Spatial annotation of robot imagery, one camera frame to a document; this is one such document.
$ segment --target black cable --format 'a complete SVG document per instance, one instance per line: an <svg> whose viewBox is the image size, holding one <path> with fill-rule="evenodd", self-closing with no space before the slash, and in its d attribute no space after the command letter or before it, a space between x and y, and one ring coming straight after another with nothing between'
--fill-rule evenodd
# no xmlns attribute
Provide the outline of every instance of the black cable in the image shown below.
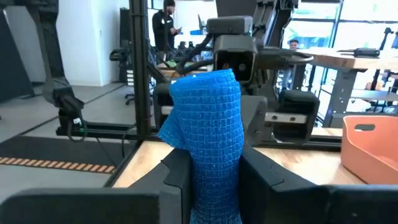
<svg viewBox="0 0 398 224"><path fill-rule="evenodd" d="M185 71L187 71L187 73L190 73L192 71L198 70L199 68L201 68L203 66L213 65L213 64L214 64L214 60L213 59L203 60L203 61L200 61L200 62L193 63L190 66L186 67Z"/></svg>
<svg viewBox="0 0 398 224"><path fill-rule="evenodd" d="M178 63L177 67L176 67L176 71L178 72L178 74L180 75L186 75L188 74L190 71L186 70L185 68L185 64L189 61L192 60L192 58L198 54L200 54L200 52L206 47L206 45L208 43L210 43L210 41L213 38L213 34L207 34L206 38L203 40L202 43L198 44L191 52L189 52L188 55L186 55L180 63Z"/></svg>
<svg viewBox="0 0 398 224"><path fill-rule="evenodd" d="M83 120L83 116L81 115L81 112L79 113L79 119L83 125L83 137L78 140L72 138L73 121L72 120L68 121L67 136L68 136L69 140L71 140L72 142L82 142L87 137L87 123L85 120Z"/></svg>
<svg viewBox="0 0 398 224"><path fill-rule="evenodd" d="M125 156L126 156L125 153L124 153L124 140L126 139L126 136L129 134L129 132L130 132L131 130L133 130L136 126L137 126L136 124L133 124L133 125L123 134L123 137L122 137L122 146L121 146L122 158L123 158L123 159L124 159Z"/></svg>
<svg viewBox="0 0 398 224"><path fill-rule="evenodd" d="M98 141L99 146L101 147L102 151L104 151L106 157L108 157L109 161L111 161L112 165L117 167L117 163L112 159L112 157L109 155L109 153L107 152L107 150L105 149L104 145L102 145L102 142L100 141L100 139L95 138Z"/></svg>

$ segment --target blue cloth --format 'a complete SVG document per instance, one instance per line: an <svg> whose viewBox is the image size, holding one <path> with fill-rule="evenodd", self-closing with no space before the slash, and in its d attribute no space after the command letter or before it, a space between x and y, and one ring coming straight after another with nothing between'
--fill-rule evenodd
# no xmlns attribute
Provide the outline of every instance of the blue cloth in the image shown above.
<svg viewBox="0 0 398 224"><path fill-rule="evenodd" d="M392 43L392 48L398 49L398 32L396 33L396 38L394 39L394 41Z"/></svg>
<svg viewBox="0 0 398 224"><path fill-rule="evenodd" d="M241 90L232 70L179 79L170 86L174 108L159 131L193 161L192 224L241 223L239 158L243 150Z"/></svg>

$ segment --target black t-shirt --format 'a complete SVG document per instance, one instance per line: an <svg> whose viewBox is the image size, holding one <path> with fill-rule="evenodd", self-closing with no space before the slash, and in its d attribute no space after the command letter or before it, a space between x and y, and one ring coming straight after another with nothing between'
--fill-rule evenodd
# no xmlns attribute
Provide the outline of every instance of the black t-shirt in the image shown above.
<svg viewBox="0 0 398 224"><path fill-rule="evenodd" d="M174 27L174 20L171 16L167 16L167 22L164 22L164 12L160 10L159 12L156 12L154 16L152 17L152 27L154 29L154 35L155 35L155 45L157 50L161 51L168 51L170 50L169 47L174 49L174 37L170 31L171 28ZM169 43L169 46L164 47L164 27L166 24L166 29L167 29L167 40Z"/></svg>

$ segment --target wooden desk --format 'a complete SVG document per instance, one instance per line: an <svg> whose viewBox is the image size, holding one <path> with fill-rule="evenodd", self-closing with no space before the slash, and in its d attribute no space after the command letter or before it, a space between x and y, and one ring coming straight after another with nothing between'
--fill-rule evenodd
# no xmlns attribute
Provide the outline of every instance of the wooden desk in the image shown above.
<svg viewBox="0 0 398 224"><path fill-rule="evenodd" d="M173 77L173 78L179 78L179 77L180 77L180 75L179 75L178 73L176 73L175 70L173 70L173 69L166 69L167 67L166 67L166 65L164 65L164 64L159 64L159 65L157 65L157 68L158 68L158 69L163 73L163 75L164 75L165 77L167 77L167 78L171 78L171 77ZM188 73L188 75L198 74L198 73L204 73L204 72L207 72L207 71L206 71L206 67L201 68L201 70L197 70L197 71L190 72L190 73Z"/></svg>
<svg viewBox="0 0 398 224"><path fill-rule="evenodd" d="M315 128L314 135L341 136L341 129ZM340 164L340 153L256 148L286 169L316 184L363 184ZM143 142L113 187L125 188L146 175L173 148L164 142Z"/></svg>
<svg viewBox="0 0 398 224"><path fill-rule="evenodd" d="M340 53L336 49L328 48L311 48L298 51L314 57L313 62L311 62L314 67L312 68L313 71L311 72L310 80L313 80L316 66L332 68L338 71L333 90L331 91L327 113L323 121L324 128L342 128L345 116L351 114L359 115L358 113L346 111L349 100L353 98L353 95L355 98L365 98L367 100L378 100L381 95L384 100L386 98L389 100L391 100L390 98L397 98L395 93L378 94L368 91L353 91L358 72L368 69L398 69L398 55L394 55L393 51L382 51L379 58L355 58L352 55L345 55L347 53Z"/></svg>
<svg viewBox="0 0 398 224"><path fill-rule="evenodd" d="M355 58L347 53L337 52L336 49L310 48L299 50L314 57L312 65L326 68L349 69L398 69L398 55L389 51L382 51L379 58Z"/></svg>

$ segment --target orange basket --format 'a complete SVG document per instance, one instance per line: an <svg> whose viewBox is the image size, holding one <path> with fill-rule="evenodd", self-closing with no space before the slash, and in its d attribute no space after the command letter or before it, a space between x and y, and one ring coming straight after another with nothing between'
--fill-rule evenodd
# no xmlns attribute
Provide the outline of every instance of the orange basket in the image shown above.
<svg viewBox="0 0 398 224"><path fill-rule="evenodd" d="M368 184L398 184L398 117L346 116L343 121L343 165Z"/></svg>

